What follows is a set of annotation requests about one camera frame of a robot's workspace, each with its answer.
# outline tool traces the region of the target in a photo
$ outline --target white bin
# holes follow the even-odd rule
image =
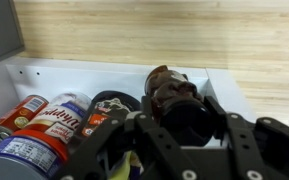
[[[103,90],[117,90],[140,100],[145,79],[155,67],[12,57],[0,62],[0,117],[31,94],[51,100],[68,91],[79,91],[93,98]],[[227,70],[169,69],[187,74],[203,96],[213,96],[225,111],[255,122],[255,114]],[[218,146],[218,142],[209,145]]]

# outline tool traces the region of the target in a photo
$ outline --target gray cabinet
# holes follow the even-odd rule
[[[12,0],[0,0],[0,60],[24,49]]]

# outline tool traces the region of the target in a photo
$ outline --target blue label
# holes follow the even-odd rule
[[[22,136],[10,136],[0,143],[0,157],[8,157],[34,167],[52,177],[63,164],[58,155],[45,144]]]
[[[79,106],[77,106],[76,104],[72,103],[71,101],[69,101],[67,103],[63,103],[63,104],[61,104],[61,106],[66,107],[66,108],[74,111],[81,118],[83,118],[85,116],[85,111],[82,108],[80,108]]]

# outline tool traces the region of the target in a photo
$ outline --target brown bottle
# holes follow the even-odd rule
[[[210,113],[186,75],[159,66],[147,77],[145,93],[151,97],[154,120],[179,144],[204,146],[210,140]]]

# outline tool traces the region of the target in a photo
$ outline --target wooden surface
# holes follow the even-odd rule
[[[228,68],[289,125],[289,0],[15,0],[25,57]]]

